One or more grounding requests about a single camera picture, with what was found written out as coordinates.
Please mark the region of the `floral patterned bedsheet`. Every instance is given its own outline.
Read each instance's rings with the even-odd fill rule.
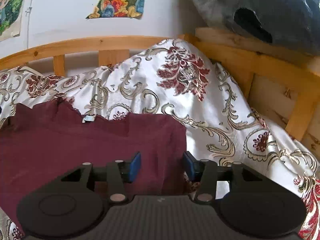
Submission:
[[[26,66],[2,71],[0,127],[17,103],[33,107],[56,97],[81,114],[108,120],[128,112],[171,115],[187,127],[187,149],[197,159],[222,166],[242,162],[300,196],[308,210],[300,236],[319,239],[319,162],[251,109],[232,76],[191,44],[163,40],[113,67],[71,77],[45,77]],[[20,239],[14,223],[1,214],[0,240]]]

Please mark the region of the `wooden bed frame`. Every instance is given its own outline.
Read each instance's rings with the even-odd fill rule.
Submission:
[[[317,64],[316,58],[284,48],[275,48],[259,41],[247,43],[245,38],[230,33],[218,32],[217,35],[217,32],[207,28],[197,29],[196,35],[200,38],[188,34],[179,38],[196,46],[208,58],[220,61],[238,82],[246,98],[255,74],[298,92],[298,99],[285,129],[297,140],[302,140],[320,99],[320,76],[306,67]],[[65,76],[65,54],[99,51],[99,65],[114,65],[129,58],[130,49],[147,49],[163,39],[165,38],[118,36],[59,41],[2,58],[0,70],[53,57],[54,73]]]

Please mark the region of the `maroon fabric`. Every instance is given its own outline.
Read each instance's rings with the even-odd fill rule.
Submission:
[[[129,195],[183,192],[186,128],[171,116],[129,113],[123,120],[81,122],[78,111],[56,99],[33,109],[17,104],[1,128],[0,206],[16,224],[16,206],[29,192],[81,163],[104,166],[138,151],[141,169],[125,184]]]

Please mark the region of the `metal screw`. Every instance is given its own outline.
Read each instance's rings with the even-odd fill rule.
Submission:
[[[110,200],[113,202],[121,202],[125,200],[125,195],[116,193],[110,196]]]
[[[209,202],[212,200],[212,195],[203,193],[197,196],[197,199],[200,200],[201,202]]]

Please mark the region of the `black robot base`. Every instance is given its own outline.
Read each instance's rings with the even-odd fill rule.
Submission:
[[[83,163],[21,200],[17,217],[25,240],[301,239],[306,209],[294,193],[244,164],[218,167],[189,152],[182,163],[189,179],[200,182],[194,200],[136,195],[129,201],[123,183],[134,181],[140,153],[101,168]],[[216,200],[221,180],[230,192]],[[93,192],[95,181],[108,183],[107,198]]]

